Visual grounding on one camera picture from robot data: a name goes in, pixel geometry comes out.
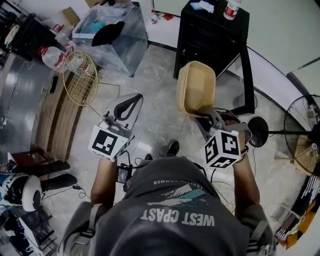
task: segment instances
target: shoe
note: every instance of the shoe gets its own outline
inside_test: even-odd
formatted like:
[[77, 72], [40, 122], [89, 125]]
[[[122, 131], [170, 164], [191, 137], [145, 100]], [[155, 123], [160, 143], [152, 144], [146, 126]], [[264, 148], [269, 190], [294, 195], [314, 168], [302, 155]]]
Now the shoe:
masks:
[[166, 154], [167, 156], [168, 155], [177, 155], [178, 152], [179, 152], [179, 149], [180, 149], [180, 144], [179, 144], [179, 141], [177, 140], [174, 140], [170, 143], [169, 145], [169, 150], [168, 150], [168, 153]]
[[146, 154], [144, 160], [153, 160], [151, 154]]

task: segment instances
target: gray floor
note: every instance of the gray floor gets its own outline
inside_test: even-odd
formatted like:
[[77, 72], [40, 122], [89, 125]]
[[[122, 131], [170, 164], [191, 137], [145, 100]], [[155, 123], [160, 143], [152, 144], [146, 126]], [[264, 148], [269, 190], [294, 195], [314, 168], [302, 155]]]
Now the gray floor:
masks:
[[[141, 112], [133, 128], [135, 139], [128, 147], [131, 163], [136, 158], [143, 159], [147, 153], [151, 153], [154, 158], [161, 157], [168, 150], [169, 142], [178, 140], [178, 155], [189, 156], [202, 165], [199, 151], [205, 141], [195, 122], [176, 110], [177, 80], [173, 79], [175, 55], [173, 51], [151, 45], [133, 78], [106, 70], [100, 72], [101, 84], [97, 97], [90, 104], [94, 110], [89, 106], [83, 109], [68, 161], [71, 165], [69, 172], [78, 178], [79, 184], [88, 194], [99, 162], [99, 158], [88, 150], [93, 126], [98, 124], [99, 115], [104, 114], [109, 102], [125, 94], [142, 93], [144, 97]], [[217, 81], [214, 105], [232, 108], [235, 92], [242, 93], [241, 89], [232, 90], [234, 84], [238, 83], [235, 77], [228, 74], [221, 76]], [[256, 97], [256, 113], [241, 119], [247, 122], [254, 116], [261, 116], [270, 129], [283, 129], [284, 113], [262, 95], [256, 93]], [[279, 224], [272, 215], [281, 203], [292, 206], [306, 176], [295, 170], [288, 161], [275, 161], [275, 156], [283, 157], [287, 154], [285, 140], [280, 135], [270, 137], [262, 148], [249, 147], [248, 154], [260, 190], [261, 205], [275, 231]], [[118, 162], [128, 164], [128, 157], [122, 155]], [[210, 177], [212, 170], [208, 169], [206, 172]], [[216, 171], [213, 176], [213, 185], [222, 195], [223, 204], [229, 208], [233, 207], [234, 200], [233, 179], [232, 168]], [[88, 200], [80, 199], [78, 194], [78, 191], [70, 189], [43, 201], [48, 212], [53, 215], [51, 225], [58, 237], [62, 236], [79, 203]], [[123, 196], [122, 184], [117, 183], [115, 203]]]

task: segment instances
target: gray t-shirt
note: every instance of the gray t-shirt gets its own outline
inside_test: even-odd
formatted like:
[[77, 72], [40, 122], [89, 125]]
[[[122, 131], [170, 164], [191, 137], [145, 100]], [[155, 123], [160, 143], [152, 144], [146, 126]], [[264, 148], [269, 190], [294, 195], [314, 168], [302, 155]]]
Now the gray t-shirt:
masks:
[[[94, 255], [229, 256], [266, 245], [273, 251], [269, 226], [258, 241], [250, 240], [267, 220], [262, 207], [253, 205], [236, 219], [203, 173], [184, 157], [154, 160], [130, 181], [124, 199], [96, 223]], [[66, 236], [85, 223], [87, 208], [89, 204], [78, 208]]]

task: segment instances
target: stack of baskets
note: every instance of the stack of baskets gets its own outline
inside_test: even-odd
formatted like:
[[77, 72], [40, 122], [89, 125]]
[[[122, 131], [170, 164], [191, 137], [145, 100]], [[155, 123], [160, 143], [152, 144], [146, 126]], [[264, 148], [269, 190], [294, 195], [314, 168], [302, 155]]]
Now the stack of baskets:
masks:
[[180, 69], [176, 107], [179, 111], [197, 117], [201, 109], [213, 107], [216, 74], [201, 62], [191, 61]]

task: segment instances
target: fan base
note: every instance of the fan base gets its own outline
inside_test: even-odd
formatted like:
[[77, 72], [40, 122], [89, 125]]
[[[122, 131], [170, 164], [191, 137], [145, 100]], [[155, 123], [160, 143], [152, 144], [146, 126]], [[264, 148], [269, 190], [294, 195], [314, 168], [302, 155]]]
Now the fan base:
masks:
[[249, 140], [251, 146], [260, 148], [266, 144], [268, 140], [268, 124], [262, 117], [254, 117], [249, 123], [248, 127], [252, 133], [252, 137]]

